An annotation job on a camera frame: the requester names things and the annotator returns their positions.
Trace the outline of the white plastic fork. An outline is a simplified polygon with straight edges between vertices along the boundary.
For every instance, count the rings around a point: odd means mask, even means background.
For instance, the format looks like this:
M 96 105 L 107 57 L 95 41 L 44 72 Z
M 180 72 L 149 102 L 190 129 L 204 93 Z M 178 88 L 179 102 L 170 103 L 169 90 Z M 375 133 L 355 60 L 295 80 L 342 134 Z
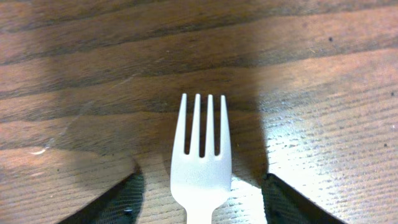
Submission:
M 170 191 L 187 214 L 187 224 L 211 223 L 231 191 L 232 159 L 226 97 L 220 99 L 220 153 L 215 154 L 213 96 L 208 95 L 205 155 L 200 157 L 201 95 L 195 95 L 189 153 L 184 152 L 187 94 L 183 94 L 172 149 Z

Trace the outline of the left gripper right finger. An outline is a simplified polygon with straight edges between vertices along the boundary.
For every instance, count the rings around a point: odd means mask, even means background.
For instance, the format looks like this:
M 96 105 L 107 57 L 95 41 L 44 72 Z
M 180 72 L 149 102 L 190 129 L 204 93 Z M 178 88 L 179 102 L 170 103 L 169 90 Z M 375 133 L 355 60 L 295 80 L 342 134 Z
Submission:
M 275 174 L 264 175 L 261 189 L 268 224 L 345 224 Z

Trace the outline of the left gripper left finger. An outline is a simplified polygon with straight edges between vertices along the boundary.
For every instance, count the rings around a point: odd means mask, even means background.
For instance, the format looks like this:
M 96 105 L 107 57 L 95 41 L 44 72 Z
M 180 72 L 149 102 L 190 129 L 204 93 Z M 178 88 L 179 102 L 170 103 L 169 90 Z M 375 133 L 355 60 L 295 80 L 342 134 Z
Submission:
M 60 224 L 135 224 L 144 200 L 144 176 L 133 173 Z

